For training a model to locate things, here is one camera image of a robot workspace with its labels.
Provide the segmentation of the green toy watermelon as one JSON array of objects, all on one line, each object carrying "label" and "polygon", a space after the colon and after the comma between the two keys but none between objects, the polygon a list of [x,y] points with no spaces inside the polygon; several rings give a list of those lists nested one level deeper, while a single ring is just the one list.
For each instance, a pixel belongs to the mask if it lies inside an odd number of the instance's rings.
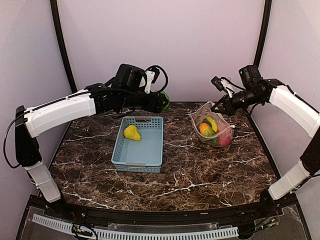
[{"label": "green toy watermelon", "polygon": [[161,92],[163,96],[163,102],[162,102],[162,112],[164,112],[170,105],[170,97],[166,92]]}]

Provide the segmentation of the yellow toy banana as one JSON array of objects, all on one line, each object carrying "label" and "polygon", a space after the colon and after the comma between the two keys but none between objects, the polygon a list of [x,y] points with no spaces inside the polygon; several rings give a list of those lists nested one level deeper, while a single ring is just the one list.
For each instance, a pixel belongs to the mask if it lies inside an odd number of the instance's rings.
[{"label": "yellow toy banana", "polygon": [[213,131],[215,131],[217,133],[218,132],[218,126],[217,126],[215,120],[210,116],[206,117],[205,120],[210,124],[211,128],[213,129]]}]

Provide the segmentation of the yellow toy lemon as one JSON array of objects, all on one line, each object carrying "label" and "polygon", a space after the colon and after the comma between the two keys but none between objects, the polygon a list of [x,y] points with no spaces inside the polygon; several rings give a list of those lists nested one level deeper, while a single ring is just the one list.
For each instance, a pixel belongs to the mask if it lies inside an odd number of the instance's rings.
[{"label": "yellow toy lemon", "polygon": [[123,131],[123,135],[126,139],[140,141],[141,135],[138,132],[138,128],[135,125],[129,125]]}]

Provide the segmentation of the clear zip top bag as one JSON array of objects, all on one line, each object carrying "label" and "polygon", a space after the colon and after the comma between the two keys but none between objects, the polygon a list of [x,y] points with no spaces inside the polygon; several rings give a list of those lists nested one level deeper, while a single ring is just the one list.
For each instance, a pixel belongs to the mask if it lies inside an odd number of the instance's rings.
[{"label": "clear zip top bag", "polygon": [[229,124],[222,114],[211,111],[214,104],[208,101],[189,116],[193,130],[202,143],[222,148],[233,139],[235,126]]}]

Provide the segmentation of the green toy bell pepper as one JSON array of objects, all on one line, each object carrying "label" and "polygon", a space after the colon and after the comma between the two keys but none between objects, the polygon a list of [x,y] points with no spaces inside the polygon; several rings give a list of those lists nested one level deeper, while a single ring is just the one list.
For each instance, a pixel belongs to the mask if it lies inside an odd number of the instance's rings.
[{"label": "green toy bell pepper", "polygon": [[218,137],[211,138],[208,141],[208,144],[213,146],[213,147],[217,147],[219,145],[219,138]]}]

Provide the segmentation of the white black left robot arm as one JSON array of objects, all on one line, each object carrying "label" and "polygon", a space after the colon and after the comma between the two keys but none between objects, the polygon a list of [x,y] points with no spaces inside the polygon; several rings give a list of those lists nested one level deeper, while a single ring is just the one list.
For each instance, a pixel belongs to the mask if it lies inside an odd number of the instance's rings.
[{"label": "white black left robot arm", "polygon": [[37,137],[57,126],[80,118],[109,111],[120,113],[123,109],[142,109],[159,114],[170,99],[165,92],[133,91],[107,87],[97,83],[71,95],[36,107],[16,109],[14,126],[15,158],[33,179],[51,210],[60,218],[67,218],[70,206],[62,200],[62,193],[42,161]]}]

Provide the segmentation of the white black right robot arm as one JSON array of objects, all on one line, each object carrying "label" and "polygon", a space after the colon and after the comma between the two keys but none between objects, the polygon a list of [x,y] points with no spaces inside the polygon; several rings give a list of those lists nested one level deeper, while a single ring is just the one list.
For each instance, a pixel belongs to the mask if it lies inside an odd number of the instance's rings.
[{"label": "white black right robot arm", "polygon": [[211,107],[211,111],[232,116],[238,109],[264,103],[270,103],[292,118],[311,141],[298,163],[273,183],[267,190],[267,197],[255,205],[255,213],[260,217],[266,217],[274,210],[274,201],[297,189],[320,170],[320,113],[279,80],[259,79],[232,96],[226,94]]}]

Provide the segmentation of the green orange toy mango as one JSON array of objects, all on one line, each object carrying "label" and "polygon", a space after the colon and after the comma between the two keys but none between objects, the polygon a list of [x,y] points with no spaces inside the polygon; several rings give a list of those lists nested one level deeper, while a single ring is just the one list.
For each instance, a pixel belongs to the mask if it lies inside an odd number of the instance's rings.
[{"label": "green orange toy mango", "polygon": [[216,134],[213,128],[207,123],[201,123],[199,126],[199,132],[204,137],[212,137]]}]

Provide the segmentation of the red toy apple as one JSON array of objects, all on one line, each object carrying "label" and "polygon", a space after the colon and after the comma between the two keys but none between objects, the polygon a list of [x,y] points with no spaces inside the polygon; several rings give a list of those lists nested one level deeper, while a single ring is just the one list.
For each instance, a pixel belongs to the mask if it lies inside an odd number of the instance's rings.
[{"label": "red toy apple", "polygon": [[233,135],[230,134],[229,132],[224,132],[224,133],[219,133],[219,136],[217,137],[217,147],[225,147],[227,146]]}]

